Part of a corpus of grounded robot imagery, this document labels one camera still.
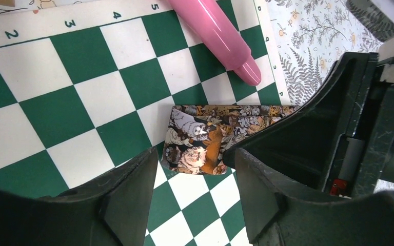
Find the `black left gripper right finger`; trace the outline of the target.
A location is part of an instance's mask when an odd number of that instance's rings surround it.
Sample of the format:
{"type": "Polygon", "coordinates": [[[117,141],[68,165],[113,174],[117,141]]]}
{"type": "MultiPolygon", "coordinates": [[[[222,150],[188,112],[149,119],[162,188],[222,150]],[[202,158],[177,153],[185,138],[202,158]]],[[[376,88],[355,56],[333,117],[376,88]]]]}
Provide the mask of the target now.
{"type": "Polygon", "coordinates": [[[394,191],[342,198],[307,187],[244,149],[234,162],[252,245],[394,245],[394,191]]]}

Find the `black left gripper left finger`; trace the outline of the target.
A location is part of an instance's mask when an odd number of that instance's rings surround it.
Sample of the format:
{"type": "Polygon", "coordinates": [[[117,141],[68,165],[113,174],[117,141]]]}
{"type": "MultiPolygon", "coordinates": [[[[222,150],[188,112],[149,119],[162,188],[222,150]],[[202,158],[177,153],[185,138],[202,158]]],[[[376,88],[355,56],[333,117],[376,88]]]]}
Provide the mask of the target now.
{"type": "Polygon", "coordinates": [[[0,190],[0,245],[143,245],[157,150],[58,196],[0,190]]]}

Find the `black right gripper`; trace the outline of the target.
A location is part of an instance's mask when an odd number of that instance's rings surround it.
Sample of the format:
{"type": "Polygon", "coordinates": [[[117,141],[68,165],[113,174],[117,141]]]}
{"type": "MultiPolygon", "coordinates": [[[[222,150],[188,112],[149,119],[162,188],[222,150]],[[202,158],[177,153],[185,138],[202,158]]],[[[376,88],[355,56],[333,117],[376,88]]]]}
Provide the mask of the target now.
{"type": "Polygon", "coordinates": [[[235,168],[238,149],[336,196],[394,183],[394,57],[344,53],[307,103],[225,151],[228,167],[235,168]]]}

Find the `brown floral patterned tie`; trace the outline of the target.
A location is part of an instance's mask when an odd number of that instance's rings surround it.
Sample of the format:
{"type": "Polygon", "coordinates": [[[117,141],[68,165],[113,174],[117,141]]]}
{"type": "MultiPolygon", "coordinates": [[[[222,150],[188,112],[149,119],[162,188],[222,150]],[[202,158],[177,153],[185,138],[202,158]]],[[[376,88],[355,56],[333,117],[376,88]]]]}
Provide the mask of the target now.
{"type": "Polygon", "coordinates": [[[223,153],[297,110],[297,106],[177,105],[169,117],[161,165],[174,172],[222,175],[223,153]]]}

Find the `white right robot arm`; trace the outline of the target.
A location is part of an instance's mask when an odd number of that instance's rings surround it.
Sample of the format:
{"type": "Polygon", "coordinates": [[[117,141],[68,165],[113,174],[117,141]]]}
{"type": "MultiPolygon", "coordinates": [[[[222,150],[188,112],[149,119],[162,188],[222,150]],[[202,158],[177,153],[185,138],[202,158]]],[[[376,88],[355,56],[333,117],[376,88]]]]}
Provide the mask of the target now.
{"type": "Polygon", "coordinates": [[[394,183],[394,1],[347,1],[381,43],[378,52],[346,52],[299,109],[236,143],[223,161],[235,168],[244,149],[278,172],[333,195],[371,193],[394,183]]]}

